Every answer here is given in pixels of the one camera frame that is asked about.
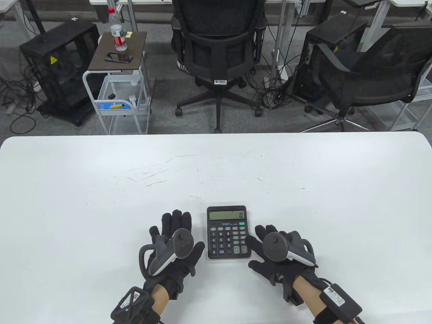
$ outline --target computer case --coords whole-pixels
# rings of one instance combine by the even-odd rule
[[[324,96],[324,90],[312,80],[312,63],[317,55],[315,44],[324,43],[336,51],[356,51],[368,21],[349,13],[338,13],[306,33],[293,94],[308,102]]]
[[[98,38],[95,24],[69,20],[19,47],[47,96],[38,111],[76,126],[94,112],[82,75],[93,58]],[[94,74],[89,78],[94,94],[100,90],[104,76]]]

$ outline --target water bottle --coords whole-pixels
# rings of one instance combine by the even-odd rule
[[[125,51],[127,49],[126,38],[124,35],[123,27],[120,23],[120,18],[115,12],[114,8],[109,8],[109,24],[111,25],[111,34],[114,38],[114,44],[117,51]]]

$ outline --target chair base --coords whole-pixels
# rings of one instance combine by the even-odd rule
[[[241,77],[229,81],[224,86],[223,85],[213,85],[206,80],[195,77],[195,84],[200,85],[200,86],[205,86],[209,91],[202,93],[200,95],[196,95],[196,96],[189,98],[187,100],[179,102],[177,104],[177,108],[175,110],[175,115],[177,117],[180,117],[183,114],[183,111],[181,109],[181,107],[183,107],[183,106],[187,106],[187,105],[195,104],[197,102],[202,102],[204,100],[215,98],[216,99],[216,128],[214,130],[214,133],[220,134],[222,132],[220,129],[220,113],[221,113],[222,98],[226,98],[226,99],[229,99],[229,100],[232,100],[235,102],[239,102],[239,103],[254,107],[255,112],[261,110],[260,104],[258,102],[243,98],[240,95],[237,95],[235,93],[228,91],[229,89],[231,89],[236,84],[239,84],[240,87],[244,86],[244,80]]]
[[[309,132],[311,130],[314,129],[318,129],[320,127],[323,127],[325,125],[331,124],[331,123],[335,123],[337,126],[340,127],[340,131],[344,132],[345,131],[345,124],[349,124],[352,126],[355,126],[361,130],[366,130],[366,131],[371,131],[370,129],[356,124],[353,121],[350,121],[349,119],[346,118],[347,115],[350,115],[350,111],[353,110],[353,107],[350,107],[348,110],[345,111],[340,111],[337,113],[334,113],[328,109],[326,109],[326,106],[331,102],[330,98],[324,96],[322,98],[320,98],[318,101],[314,102],[313,104],[310,104],[308,107],[312,107],[314,109],[316,109],[317,111],[321,111],[322,113],[325,113],[329,116],[331,116],[332,118],[327,120],[327,121],[323,121],[321,123],[318,123],[312,127],[306,128],[305,130],[302,130],[301,133],[306,133]]]
[[[371,131],[370,129],[368,129],[366,127],[363,127],[362,125],[356,124],[353,121],[350,121],[350,120],[348,120],[346,118],[332,118],[332,119],[329,119],[327,121],[323,121],[321,123],[318,123],[318,124],[316,124],[316,125],[314,125],[312,127],[306,128],[305,130],[302,130],[301,133],[306,133],[306,132],[309,132],[311,130],[323,127],[323,126],[331,124],[331,123],[335,123],[337,126],[339,126],[341,132],[345,131],[345,125],[344,125],[345,123],[353,125],[353,126],[359,128],[361,130],[366,130],[368,132]]]

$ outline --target black mesh chair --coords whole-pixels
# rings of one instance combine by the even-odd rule
[[[307,132],[336,123],[368,130],[347,119],[352,107],[381,105],[401,100],[411,102],[420,78],[432,62],[432,23],[421,20],[393,25],[367,52],[338,51],[318,44],[319,55],[313,63],[313,78],[327,96],[315,103],[315,109],[332,119],[314,125]],[[325,106],[332,102],[337,113]]]
[[[179,102],[176,116],[182,115],[183,106],[215,98],[214,132],[220,133],[222,98],[260,111],[258,102],[228,90],[236,84],[246,86],[242,76],[260,61],[267,25],[264,3],[265,0],[173,0],[175,14],[171,26],[178,61],[195,76],[197,86],[208,89]]]

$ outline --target gloved hand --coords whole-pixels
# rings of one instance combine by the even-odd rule
[[[266,228],[262,225],[255,227],[255,233],[261,241],[264,241],[266,235],[271,232],[277,232],[276,227],[273,225],[267,225]],[[281,231],[279,233],[287,237],[288,241],[290,240],[286,232]],[[303,299],[292,288],[294,280],[299,275],[304,277],[312,286],[319,290],[324,290],[328,286],[315,275],[315,267],[309,267],[296,260],[290,261],[288,259],[282,262],[274,262],[264,254],[262,242],[251,235],[246,237],[246,245],[264,260],[264,262],[259,262],[257,260],[250,261],[248,264],[249,268],[269,280],[273,286],[275,286],[276,283],[281,283],[283,286],[283,299],[287,302],[291,302],[295,306],[303,303]]]
[[[174,232],[181,228],[191,231],[192,218],[189,212],[182,214],[181,211],[174,210],[172,215],[170,213],[165,213],[162,215],[162,235],[166,236],[165,242],[168,242]],[[152,237],[152,243],[155,243],[156,236],[160,235],[158,227],[152,226],[149,232]],[[160,284],[166,289],[170,299],[177,299],[178,294],[183,292],[183,279],[188,274],[195,276],[195,265],[201,257],[204,248],[204,242],[198,242],[194,245],[194,248],[188,257],[185,259],[176,259],[158,275],[150,276],[148,268],[156,256],[156,251],[153,251],[149,257],[146,268],[143,267],[143,261],[141,262],[140,260],[141,273],[146,279],[146,282],[144,283],[144,289],[147,291],[152,291],[156,284]]]

